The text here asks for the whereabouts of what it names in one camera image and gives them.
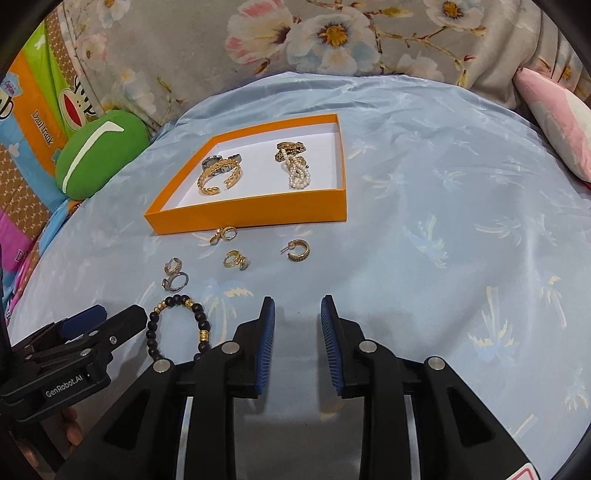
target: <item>floral blanket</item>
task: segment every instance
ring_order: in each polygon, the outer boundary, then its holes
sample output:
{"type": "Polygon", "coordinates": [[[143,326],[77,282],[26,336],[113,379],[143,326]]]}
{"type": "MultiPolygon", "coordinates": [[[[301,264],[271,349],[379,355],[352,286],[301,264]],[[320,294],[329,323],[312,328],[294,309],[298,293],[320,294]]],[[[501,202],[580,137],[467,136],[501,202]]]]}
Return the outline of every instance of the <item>floral blanket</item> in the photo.
{"type": "Polygon", "coordinates": [[[286,71],[403,73],[514,108],[511,79],[527,64],[583,99],[591,92],[573,49],[531,0],[66,0],[61,9],[95,111],[129,109],[153,128],[286,71]]]}

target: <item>green fabric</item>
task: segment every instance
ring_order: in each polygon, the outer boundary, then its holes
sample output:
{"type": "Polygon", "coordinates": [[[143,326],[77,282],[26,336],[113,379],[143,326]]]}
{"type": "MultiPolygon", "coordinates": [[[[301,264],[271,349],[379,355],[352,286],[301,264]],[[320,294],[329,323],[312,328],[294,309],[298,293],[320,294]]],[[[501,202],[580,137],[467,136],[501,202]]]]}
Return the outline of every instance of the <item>green fabric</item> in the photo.
{"type": "Polygon", "coordinates": [[[47,42],[45,22],[42,22],[37,27],[33,35],[25,43],[22,53],[27,59],[33,78],[39,85],[39,89],[45,97],[57,124],[67,137],[71,138],[75,131],[63,121],[58,101],[60,92],[65,88],[69,88],[69,86],[47,42]]]}
{"type": "Polygon", "coordinates": [[[149,144],[146,126],[138,117],[129,112],[111,110],[105,116],[82,127],[66,144],[57,159],[57,185],[73,200],[91,197],[149,144]],[[124,131],[102,133],[74,167],[64,189],[64,179],[78,152],[90,136],[107,122],[119,125],[124,131]]]}

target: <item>green pillow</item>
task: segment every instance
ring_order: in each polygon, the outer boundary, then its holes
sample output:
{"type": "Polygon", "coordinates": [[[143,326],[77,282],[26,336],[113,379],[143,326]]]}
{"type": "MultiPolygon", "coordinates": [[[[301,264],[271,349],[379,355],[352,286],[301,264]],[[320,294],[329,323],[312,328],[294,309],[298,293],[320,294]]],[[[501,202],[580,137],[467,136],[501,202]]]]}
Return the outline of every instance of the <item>green pillow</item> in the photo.
{"type": "Polygon", "coordinates": [[[111,110],[80,128],[56,162],[56,182],[73,200],[92,197],[150,144],[148,130],[134,114],[111,110]]]}

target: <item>light blue bedsheet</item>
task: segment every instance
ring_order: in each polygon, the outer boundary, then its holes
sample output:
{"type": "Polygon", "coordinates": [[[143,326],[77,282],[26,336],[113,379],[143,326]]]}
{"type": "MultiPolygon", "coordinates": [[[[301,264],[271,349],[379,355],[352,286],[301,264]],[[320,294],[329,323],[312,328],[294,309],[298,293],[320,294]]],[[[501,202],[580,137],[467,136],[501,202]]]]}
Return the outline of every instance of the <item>light blue bedsheet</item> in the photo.
{"type": "MultiPolygon", "coordinates": [[[[93,303],[109,314],[151,310],[171,257],[183,260],[182,293],[205,305],[214,344],[272,296],[269,392],[236,405],[239,478],[351,480],[362,410],[330,384],[319,310],[332,294],[342,317],[398,356],[447,359],[549,480],[591,420],[590,204],[537,131],[464,89],[283,74],[197,105],[84,202],[48,247],[10,331],[16,342],[93,303]],[[319,112],[342,124],[346,223],[242,229],[215,247],[211,232],[153,234],[143,212],[211,135],[319,112]],[[311,246],[299,264],[280,255],[294,238],[311,246]],[[222,266],[234,248],[251,260],[246,271],[222,266]]],[[[162,317],[163,354],[190,360],[194,320],[182,309],[162,317]]],[[[85,429],[147,367],[144,342],[119,348],[112,385],[79,405],[85,429]]]]}

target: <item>silver ring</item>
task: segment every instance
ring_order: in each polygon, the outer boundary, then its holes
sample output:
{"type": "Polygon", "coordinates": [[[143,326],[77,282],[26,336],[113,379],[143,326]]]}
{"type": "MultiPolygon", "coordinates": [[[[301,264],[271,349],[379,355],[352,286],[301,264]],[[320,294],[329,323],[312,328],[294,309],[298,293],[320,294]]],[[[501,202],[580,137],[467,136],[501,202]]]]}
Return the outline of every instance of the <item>silver ring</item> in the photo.
{"type": "Polygon", "coordinates": [[[180,291],[187,286],[189,283],[189,276],[185,272],[178,272],[169,278],[165,278],[162,281],[162,287],[166,291],[180,291]],[[173,281],[177,277],[184,277],[185,281],[180,287],[173,288],[173,281]]]}
{"type": "MultiPolygon", "coordinates": [[[[208,158],[205,158],[202,162],[201,165],[203,167],[203,171],[205,171],[208,167],[210,167],[211,165],[216,164],[217,162],[219,162],[220,160],[223,160],[223,157],[221,155],[210,155],[208,158]]],[[[228,157],[228,160],[234,160],[236,161],[236,163],[240,163],[242,161],[242,157],[240,156],[239,153],[237,153],[236,155],[230,155],[228,157]]],[[[227,166],[222,168],[221,170],[213,173],[211,176],[215,177],[216,175],[220,175],[222,173],[228,173],[229,171],[233,170],[234,167],[232,166],[227,166]]]]}

